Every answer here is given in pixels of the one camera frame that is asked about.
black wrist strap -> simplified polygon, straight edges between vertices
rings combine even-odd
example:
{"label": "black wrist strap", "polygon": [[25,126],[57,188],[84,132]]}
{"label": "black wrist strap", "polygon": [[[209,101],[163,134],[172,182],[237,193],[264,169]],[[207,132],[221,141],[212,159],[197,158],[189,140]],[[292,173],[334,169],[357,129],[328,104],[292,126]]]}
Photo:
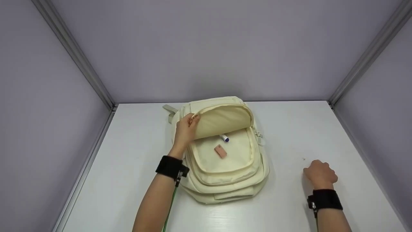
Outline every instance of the black wrist strap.
{"label": "black wrist strap", "polygon": [[307,201],[309,209],[313,209],[315,218],[318,217],[318,210],[323,208],[343,210],[336,191],[332,189],[313,190],[313,195],[308,196]]}
{"label": "black wrist strap", "polygon": [[176,187],[179,186],[180,178],[187,177],[189,168],[183,165],[183,161],[171,156],[163,156],[160,160],[156,173],[172,178],[176,181]]}

eraser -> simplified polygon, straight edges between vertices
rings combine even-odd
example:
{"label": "eraser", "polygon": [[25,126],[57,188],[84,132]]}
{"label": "eraser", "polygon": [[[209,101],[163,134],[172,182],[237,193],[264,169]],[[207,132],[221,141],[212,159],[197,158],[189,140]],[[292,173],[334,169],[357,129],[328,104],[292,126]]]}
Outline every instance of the eraser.
{"label": "eraser", "polygon": [[227,156],[227,153],[225,149],[219,144],[218,146],[215,147],[215,151],[218,153],[218,155],[223,159]]}

cable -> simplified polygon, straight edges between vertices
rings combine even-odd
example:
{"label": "cable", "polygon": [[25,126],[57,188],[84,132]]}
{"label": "cable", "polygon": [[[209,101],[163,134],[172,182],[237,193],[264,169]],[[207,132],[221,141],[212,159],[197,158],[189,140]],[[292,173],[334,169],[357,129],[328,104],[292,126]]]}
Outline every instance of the cable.
{"label": "cable", "polygon": [[177,189],[178,189],[178,188],[175,187],[175,191],[173,191],[172,202],[170,203],[169,212],[167,213],[167,218],[166,218],[166,221],[164,222],[163,232],[166,231],[167,221],[169,220],[170,211],[172,210],[173,200],[175,199],[175,195],[176,195],[176,190],[177,190]]}

table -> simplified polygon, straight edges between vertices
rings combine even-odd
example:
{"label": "table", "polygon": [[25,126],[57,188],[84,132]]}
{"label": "table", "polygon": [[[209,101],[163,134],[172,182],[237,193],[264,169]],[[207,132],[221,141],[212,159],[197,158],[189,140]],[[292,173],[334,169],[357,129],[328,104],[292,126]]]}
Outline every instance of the table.
{"label": "table", "polygon": [[[327,102],[249,102],[265,137],[269,180],[254,198],[217,205],[197,203],[179,189],[169,232],[315,232],[307,209],[310,185],[302,169],[330,164],[353,231],[405,231]],[[131,231],[161,156],[171,148],[163,104],[120,104],[64,232]],[[169,104],[179,108],[182,104]]]}

backpack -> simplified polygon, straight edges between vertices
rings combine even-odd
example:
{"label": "backpack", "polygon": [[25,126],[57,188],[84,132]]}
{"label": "backpack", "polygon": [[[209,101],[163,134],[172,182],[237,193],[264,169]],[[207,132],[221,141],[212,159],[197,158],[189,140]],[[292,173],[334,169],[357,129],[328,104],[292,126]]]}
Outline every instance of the backpack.
{"label": "backpack", "polygon": [[[171,112],[172,143],[177,122],[188,113],[200,115],[195,140],[183,156],[190,168],[180,185],[194,199],[205,204],[255,196],[264,186],[269,165],[262,135],[256,130],[252,111],[238,97],[219,97],[189,102],[181,109],[165,105]],[[225,134],[229,142],[219,136]],[[221,158],[215,147],[227,152]]]}

